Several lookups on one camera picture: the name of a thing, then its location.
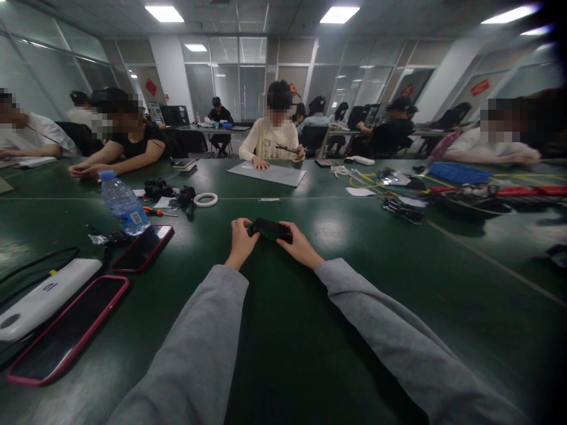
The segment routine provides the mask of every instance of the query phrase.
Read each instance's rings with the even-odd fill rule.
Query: bottle label
[[[120,223],[122,227],[136,227],[138,224],[146,221],[148,216],[146,215],[144,209],[140,206],[140,209],[137,211],[115,215],[115,218]]]

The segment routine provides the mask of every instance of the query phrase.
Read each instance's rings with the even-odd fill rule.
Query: phone with red case
[[[110,267],[117,273],[137,273],[148,268],[175,232],[171,226],[152,225]]]
[[[130,281],[122,276],[102,276],[88,285],[16,359],[8,381],[36,386],[55,380],[79,354],[129,285]]]

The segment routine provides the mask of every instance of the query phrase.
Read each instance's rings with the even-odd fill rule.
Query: green tabletop
[[[116,223],[99,184],[69,177],[66,168],[73,161],[79,159],[2,173],[15,188],[0,195],[3,271],[70,246],[81,247],[83,257],[101,258],[85,226],[109,233]],[[525,280],[567,299],[558,272],[532,260],[565,235],[559,211],[479,226],[430,208],[432,224],[413,225],[382,209],[375,198],[351,197],[347,177],[337,179],[313,161],[295,165],[307,170],[298,188],[226,172],[238,163],[201,160],[189,174],[162,163],[121,177],[142,188],[144,180],[160,176],[197,193],[215,192],[220,200],[196,208],[192,221],[184,214],[151,218],[173,225],[174,237],[150,269],[130,276],[132,289],[62,378],[44,388],[9,384],[5,365],[3,423],[108,418],[145,374],[195,288],[214,264],[225,261],[230,220],[237,217],[296,222],[323,257],[344,258],[413,310],[497,391],[527,411],[541,403],[533,388],[553,377],[555,325],[567,319],[567,309]],[[388,165],[409,172],[420,163],[383,161],[356,168],[375,172]],[[250,287],[227,423],[426,423],[312,272],[263,240],[241,271]],[[0,299],[25,279],[0,287]]]

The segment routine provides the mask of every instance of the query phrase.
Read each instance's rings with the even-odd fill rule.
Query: blue basket
[[[493,175],[455,162],[435,162],[429,172],[450,182],[471,184],[486,183]]]

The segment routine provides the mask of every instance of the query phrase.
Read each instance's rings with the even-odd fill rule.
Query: gray mat
[[[257,178],[260,180],[266,180],[273,183],[280,183],[287,186],[297,187],[301,182],[307,171],[280,167],[277,165],[270,165],[270,168],[266,170],[257,170],[254,168],[254,164],[245,161],[242,164],[235,166],[228,170],[229,173],[239,174],[246,177]]]

